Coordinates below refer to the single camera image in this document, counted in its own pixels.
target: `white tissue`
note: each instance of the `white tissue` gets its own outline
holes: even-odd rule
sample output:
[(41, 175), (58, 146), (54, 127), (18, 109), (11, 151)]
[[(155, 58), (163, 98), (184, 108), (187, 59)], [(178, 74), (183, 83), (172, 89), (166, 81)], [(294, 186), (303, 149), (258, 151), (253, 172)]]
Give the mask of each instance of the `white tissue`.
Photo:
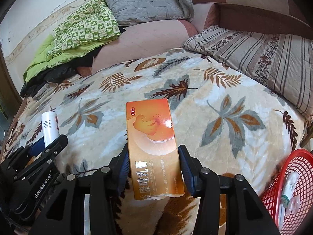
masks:
[(291, 172), (286, 176), (283, 192), (281, 195), (281, 203), (283, 204), (284, 208), (286, 208), (290, 202), (299, 177), (300, 175), (296, 171)]

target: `wall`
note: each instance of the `wall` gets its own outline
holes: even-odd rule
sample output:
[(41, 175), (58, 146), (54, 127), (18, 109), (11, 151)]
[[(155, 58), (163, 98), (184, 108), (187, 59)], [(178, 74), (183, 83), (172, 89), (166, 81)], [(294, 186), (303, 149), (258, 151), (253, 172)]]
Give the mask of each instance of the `wall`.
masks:
[(86, 0), (16, 0), (0, 24), (0, 42), (18, 91), (36, 49), (58, 23)]

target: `gray pillow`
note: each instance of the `gray pillow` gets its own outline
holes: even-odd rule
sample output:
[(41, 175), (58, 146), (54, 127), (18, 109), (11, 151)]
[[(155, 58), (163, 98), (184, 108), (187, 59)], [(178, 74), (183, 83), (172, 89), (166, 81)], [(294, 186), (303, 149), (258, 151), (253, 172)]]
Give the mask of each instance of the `gray pillow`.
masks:
[(106, 0), (120, 26), (165, 19), (193, 19), (191, 0)]

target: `white bottle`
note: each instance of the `white bottle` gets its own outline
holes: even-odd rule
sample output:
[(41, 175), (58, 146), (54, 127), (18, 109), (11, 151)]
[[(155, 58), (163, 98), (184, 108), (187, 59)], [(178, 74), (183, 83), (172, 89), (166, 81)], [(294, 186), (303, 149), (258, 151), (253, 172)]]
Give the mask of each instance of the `white bottle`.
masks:
[(44, 144), (47, 147), (60, 136), (57, 113), (47, 111), (42, 114), (42, 130)]

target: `orange medicine box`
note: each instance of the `orange medicine box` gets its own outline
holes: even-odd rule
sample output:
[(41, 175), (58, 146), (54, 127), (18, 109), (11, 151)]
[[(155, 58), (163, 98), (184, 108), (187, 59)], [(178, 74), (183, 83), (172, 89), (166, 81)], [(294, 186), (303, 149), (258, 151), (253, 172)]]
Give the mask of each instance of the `orange medicine box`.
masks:
[(167, 99), (126, 103), (131, 177), (136, 200), (184, 194)]

